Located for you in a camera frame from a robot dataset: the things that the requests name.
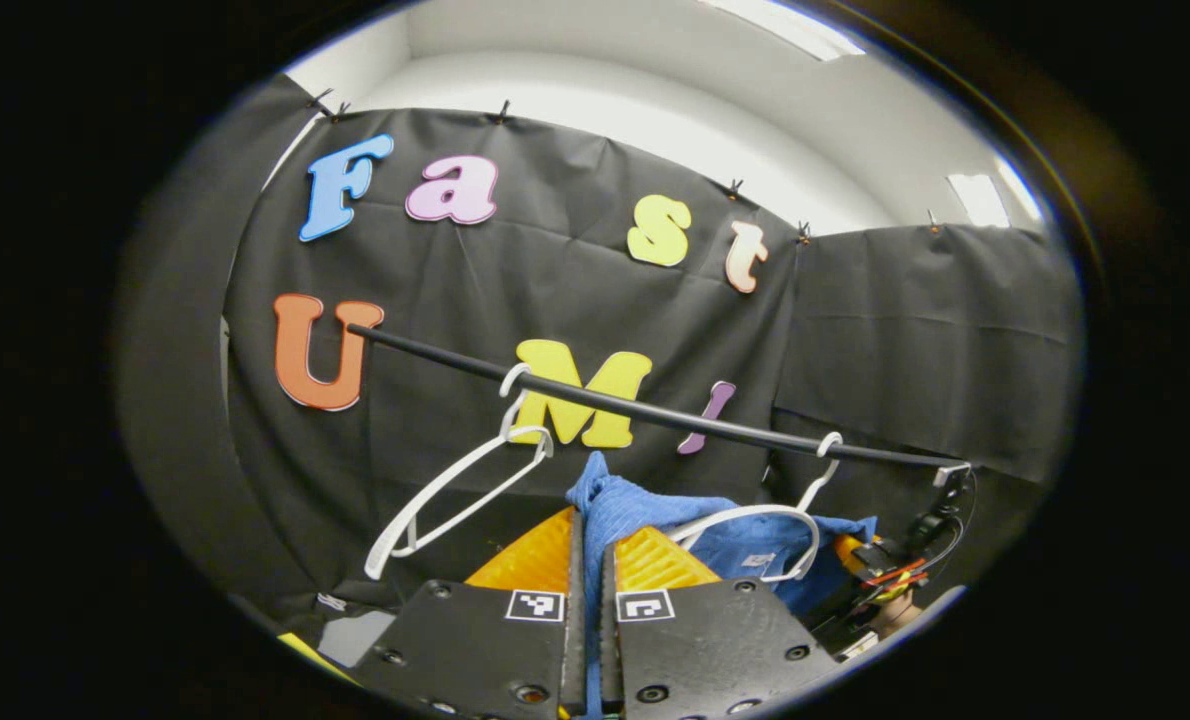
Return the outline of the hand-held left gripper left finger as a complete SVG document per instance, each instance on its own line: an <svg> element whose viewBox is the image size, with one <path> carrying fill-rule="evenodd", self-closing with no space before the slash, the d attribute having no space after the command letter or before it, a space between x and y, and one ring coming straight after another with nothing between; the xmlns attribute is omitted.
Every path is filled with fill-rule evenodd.
<svg viewBox="0 0 1190 720"><path fill-rule="evenodd" d="M431 580L351 675L426 719L585 712L583 521L557 512L466 582Z"/></svg>

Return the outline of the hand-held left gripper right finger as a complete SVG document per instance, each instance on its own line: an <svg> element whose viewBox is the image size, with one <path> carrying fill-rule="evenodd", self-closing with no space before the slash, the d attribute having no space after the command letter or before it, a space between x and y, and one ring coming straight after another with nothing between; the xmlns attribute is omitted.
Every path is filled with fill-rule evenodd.
<svg viewBox="0 0 1190 720"><path fill-rule="evenodd" d="M619 719L747 719L827 687L839 662L754 577L719 578L659 530L605 552L601 703Z"/></svg>

